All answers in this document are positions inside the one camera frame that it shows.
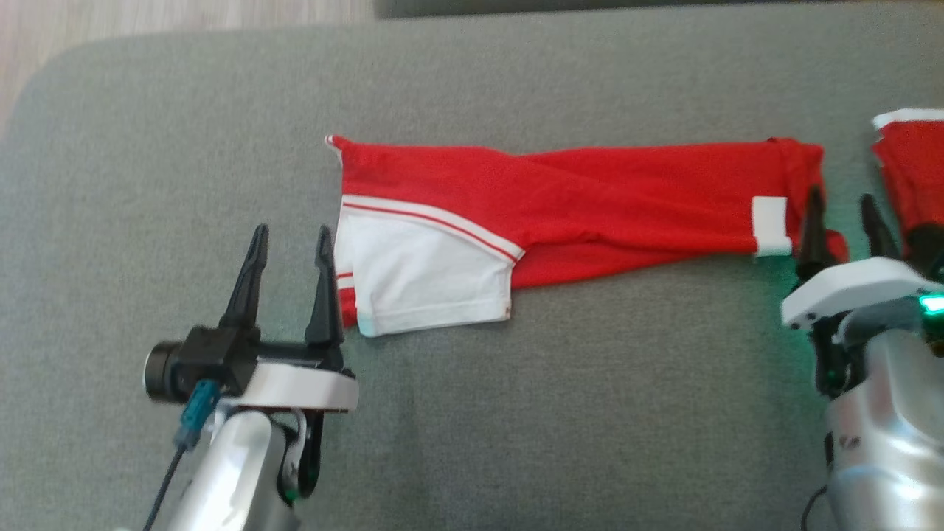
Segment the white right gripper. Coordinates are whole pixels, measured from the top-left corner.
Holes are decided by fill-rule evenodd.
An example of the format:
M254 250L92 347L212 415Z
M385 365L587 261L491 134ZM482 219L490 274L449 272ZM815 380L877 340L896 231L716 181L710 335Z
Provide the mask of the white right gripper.
M811 329L823 317L934 292L933 281L900 261L899 246L873 195L863 194L860 199L869 259L837 265L824 224L825 211L822 188L812 186L795 255L796 278L808 281L782 300L783 326Z

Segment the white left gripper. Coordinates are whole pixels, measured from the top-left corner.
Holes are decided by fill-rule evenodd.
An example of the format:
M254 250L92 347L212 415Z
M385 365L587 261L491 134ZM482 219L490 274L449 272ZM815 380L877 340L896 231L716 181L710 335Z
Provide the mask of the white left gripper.
M269 227L253 232L219 328L257 328L262 275L268 261ZM272 411L352 412L358 407L358 382L345 365L343 313L335 271L333 233L318 229L316 298L305 330L306 345L260 343L257 365L236 406Z

